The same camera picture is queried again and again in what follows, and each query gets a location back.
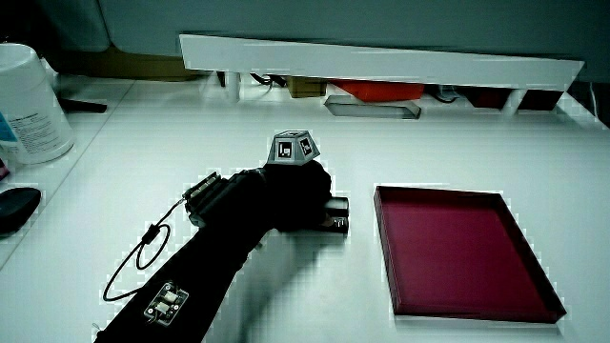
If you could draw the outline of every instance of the small circuit board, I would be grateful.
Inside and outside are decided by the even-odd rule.
[[[168,327],[188,298],[188,293],[167,282],[146,308],[144,315],[149,318],[149,323]]]

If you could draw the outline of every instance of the black glove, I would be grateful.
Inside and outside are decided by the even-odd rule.
[[[332,197],[331,175],[317,161],[302,166],[266,164],[263,169],[274,228],[310,229],[327,219],[324,204]]]

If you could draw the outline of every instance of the shelf leg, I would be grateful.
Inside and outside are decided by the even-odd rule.
[[[239,101],[239,72],[227,71],[225,72],[225,83],[227,93],[229,95],[229,101]]]
[[[513,90],[508,95],[508,99],[506,99],[506,103],[504,103],[504,107],[502,108],[503,115],[514,115],[517,113],[517,109],[519,108],[519,104],[521,100],[523,100],[523,96],[527,90]]]

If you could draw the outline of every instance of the dark red tray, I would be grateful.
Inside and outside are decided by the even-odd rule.
[[[500,194],[378,186],[375,206],[395,314],[566,314]]]

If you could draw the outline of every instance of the table surface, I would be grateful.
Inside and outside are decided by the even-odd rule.
[[[16,166],[0,184],[45,192],[27,227],[0,242],[0,341],[91,341],[92,323],[104,328],[127,302],[105,303],[101,293],[148,225],[210,172],[262,166],[273,136],[285,130],[311,133],[332,192],[350,198],[350,234],[270,232],[237,274],[208,342],[610,336],[610,134],[581,108],[506,117],[456,103],[417,121],[335,117],[324,98],[292,99],[286,89],[243,83],[242,100],[231,104],[215,77],[67,78],[72,98],[110,108],[69,114],[77,135],[71,152]],[[373,204],[377,184],[501,192],[568,314],[555,325],[395,318]],[[168,222],[172,236],[159,260],[145,272],[128,264],[112,294],[143,285],[196,231],[181,208]]]

